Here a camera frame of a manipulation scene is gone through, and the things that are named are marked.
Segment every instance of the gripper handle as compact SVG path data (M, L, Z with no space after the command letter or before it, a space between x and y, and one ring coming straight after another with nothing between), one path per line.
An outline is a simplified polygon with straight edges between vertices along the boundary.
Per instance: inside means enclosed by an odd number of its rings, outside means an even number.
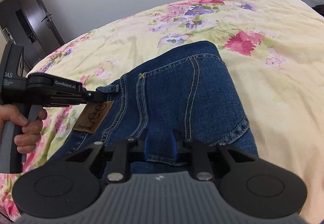
M35 121L38 117L38 112L43 108L41 105L28 105L22 103L14 103L19 111L28 117L28 121ZM22 172L22 163L26 161L26 155L17 151L17 146L14 143L16 135L23 134L20 126L6 121L1 136L0 143L0 173L18 174Z

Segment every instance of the hand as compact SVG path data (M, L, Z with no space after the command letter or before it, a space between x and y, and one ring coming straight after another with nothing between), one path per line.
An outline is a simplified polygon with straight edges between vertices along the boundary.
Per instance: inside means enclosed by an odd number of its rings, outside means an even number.
M4 128L4 122L10 120L16 125L22 127L24 134L16 135L14 142L17 145L17 151L21 154L31 153L36 149L36 143L41 139L41 130L43 128L42 120L47 118L47 111L42 109L38 113L36 121L28 122L18 108L14 105L0 105L0 139Z

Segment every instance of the metal pin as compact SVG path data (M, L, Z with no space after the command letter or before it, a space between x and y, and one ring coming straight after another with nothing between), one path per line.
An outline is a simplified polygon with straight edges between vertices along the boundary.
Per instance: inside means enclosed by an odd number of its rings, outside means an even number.
M196 177L200 181L208 181L213 178L212 174L208 172L200 172L196 175Z
M109 175L107 175L107 178L112 182L117 182L122 180L124 176L121 173L110 173Z

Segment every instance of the open door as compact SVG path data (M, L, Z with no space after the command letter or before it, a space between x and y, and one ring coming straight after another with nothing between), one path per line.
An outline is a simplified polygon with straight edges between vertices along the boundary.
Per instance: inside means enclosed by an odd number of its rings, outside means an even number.
M41 58L64 45L42 0L18 0L18 3L33 32L30 40Z

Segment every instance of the yellow bedsheet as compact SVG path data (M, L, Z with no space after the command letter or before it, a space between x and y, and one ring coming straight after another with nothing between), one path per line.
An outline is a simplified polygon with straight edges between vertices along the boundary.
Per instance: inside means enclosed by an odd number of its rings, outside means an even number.
M259 155L307 184L301 215L324 219L324 18L300 0L186 0L95 29L64 45L33 71L107 85L175 46L209 40L226 63ZM42 141L24 170L41 166L64 142L84 106L50 108ZM9 215L18 175L2 175Z

